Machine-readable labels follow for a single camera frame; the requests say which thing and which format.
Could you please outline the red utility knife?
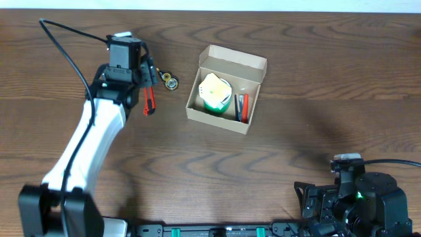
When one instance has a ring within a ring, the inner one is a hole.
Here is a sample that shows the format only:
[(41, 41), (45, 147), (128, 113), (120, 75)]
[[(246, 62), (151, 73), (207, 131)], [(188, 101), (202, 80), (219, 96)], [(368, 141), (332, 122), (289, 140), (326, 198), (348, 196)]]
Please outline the red utility knife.
[(143, 109), (143, 114), (145, 116), (150, 116), (155, 112), (155, 109), (156, 109), (153, 88), (152, 87), (144, 88), (144, 96), (145, 96), (145, 106)]

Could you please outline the yellow sticky note pad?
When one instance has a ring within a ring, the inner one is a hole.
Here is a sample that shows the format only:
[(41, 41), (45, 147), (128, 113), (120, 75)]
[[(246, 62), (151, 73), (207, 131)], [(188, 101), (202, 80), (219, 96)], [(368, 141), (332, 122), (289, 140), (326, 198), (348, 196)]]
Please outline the yellow sticky note pad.
[(230, 88), (215, 73), (207, 74), (199, 84), (200, 98), (212, 107), (222, 103), (229, 90)]

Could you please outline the red black stapler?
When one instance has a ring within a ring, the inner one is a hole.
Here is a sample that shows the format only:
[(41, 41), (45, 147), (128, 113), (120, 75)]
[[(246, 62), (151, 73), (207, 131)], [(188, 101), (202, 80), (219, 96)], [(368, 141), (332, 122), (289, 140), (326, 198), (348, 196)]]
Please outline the red black stapler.
[(235, 119), (238, 122), (247, 123), (248, 122), (248, 105), (249, 105), (249, 95), (248, 94), (235, 94)]

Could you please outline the white tape roll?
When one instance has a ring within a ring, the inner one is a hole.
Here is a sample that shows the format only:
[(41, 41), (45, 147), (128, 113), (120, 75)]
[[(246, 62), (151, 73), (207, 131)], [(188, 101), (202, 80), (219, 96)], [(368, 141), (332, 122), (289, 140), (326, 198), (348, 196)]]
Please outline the white tape roll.
[(231, 86), (231, 84), (227, 81), (227, 80), (225, 80), (225, 79), (223, 79), (223, 78), (221, 78), (221, 81), (223, 81), (223, 83), (225, 83), (229, 88), (230, 88), (230, 90), (229, 90), (229, 92), (227, 93), (227, 95), (226, 95), (226, 97), (224, 98), (224, 100), (222, 101), (222, 104), (223, 105), (227, 105), (227, 104), (229, 104), (230, 103), (230, 100), (231, 100), (231, 97), (232, 97), (232, 86)]

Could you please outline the green tape roll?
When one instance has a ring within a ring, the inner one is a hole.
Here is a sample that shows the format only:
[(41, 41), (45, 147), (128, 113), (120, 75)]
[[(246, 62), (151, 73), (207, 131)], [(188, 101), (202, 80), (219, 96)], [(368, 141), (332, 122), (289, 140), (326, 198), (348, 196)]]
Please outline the green tape roll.
[(204, 106), (205, 106), (205, 109), (208, 112), (213, 113), (213, 114), (217, 114), (217, 115), (221, 115), (228, 110), (228, 108), (230, 107), (230, 103), (231, 103), (231, 101), (227, 100), (223, 103), (220, 103), (217, 107), (212, 107), (210, 104), (208, 104), (206, 101), (204, 101)]

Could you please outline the brown cardboard box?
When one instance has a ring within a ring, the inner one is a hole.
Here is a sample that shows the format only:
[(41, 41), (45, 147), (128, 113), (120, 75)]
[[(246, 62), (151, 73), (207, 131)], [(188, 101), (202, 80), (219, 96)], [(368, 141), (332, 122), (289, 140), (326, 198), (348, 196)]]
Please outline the brown cardboard box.
[[(266, 75), (267, 59), (264, 57), (209, 45), (199, 56), (199, 69), (186, 104), (187, 117), (191, 120), (246, 134), (253, 118), (255, 105), (262, 81)], [(205, 108), (205, 102), (199, 96), (199, 84), (213, 73), (226, 80), (234, 95), (247, 94), (247, 122), (235, 119), (234, 98), (230, 99), (227, 110), (221, 114)]]

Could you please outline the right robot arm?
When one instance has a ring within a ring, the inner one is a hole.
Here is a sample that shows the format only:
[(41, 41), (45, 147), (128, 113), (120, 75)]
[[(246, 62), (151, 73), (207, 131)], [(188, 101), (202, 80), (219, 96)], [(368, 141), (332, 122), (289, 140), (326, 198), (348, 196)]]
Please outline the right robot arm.
[(300, 236), (413, 236), (407, 196), (396, 179), (368, 172), (368, 161), (337, 158), (328, 186), (295, 182), (303, 223)]

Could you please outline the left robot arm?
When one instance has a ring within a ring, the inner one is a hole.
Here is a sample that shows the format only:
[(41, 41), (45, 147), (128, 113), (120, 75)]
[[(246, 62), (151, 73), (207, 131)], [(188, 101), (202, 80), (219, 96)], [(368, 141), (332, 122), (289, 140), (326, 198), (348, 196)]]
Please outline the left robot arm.
[(155, 112), (157, 69), (146, 44), (131, 32), (108, 36), (110, 62), (101, 65), (86, 90), (78, 126), (41, 185), (25, 185), (18, 207), (25, 236), (131, 236), (124, 219), (100, 214), (93, 195), (116, 135), (145, 95), (143, 113)]

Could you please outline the correction tape dispenser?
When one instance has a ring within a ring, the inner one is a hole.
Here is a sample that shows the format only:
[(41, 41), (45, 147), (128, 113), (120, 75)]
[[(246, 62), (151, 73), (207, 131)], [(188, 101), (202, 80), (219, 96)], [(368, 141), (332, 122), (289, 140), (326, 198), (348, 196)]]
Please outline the correction tape dispenser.
[(167, 90), (174, 91), (178, 89), (179, 80), (175, 75), (170, 71), (161, 70), (159, 68), (157, 68), (157, 72)]

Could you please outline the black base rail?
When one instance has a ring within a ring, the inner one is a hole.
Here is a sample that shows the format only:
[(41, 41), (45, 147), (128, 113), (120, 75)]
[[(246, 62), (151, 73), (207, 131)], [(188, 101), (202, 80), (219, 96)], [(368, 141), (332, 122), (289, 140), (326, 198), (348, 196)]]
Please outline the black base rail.
[(143, 224), (129, 229), (129, 237), (299, 237), (298, 223), (235, 225)]

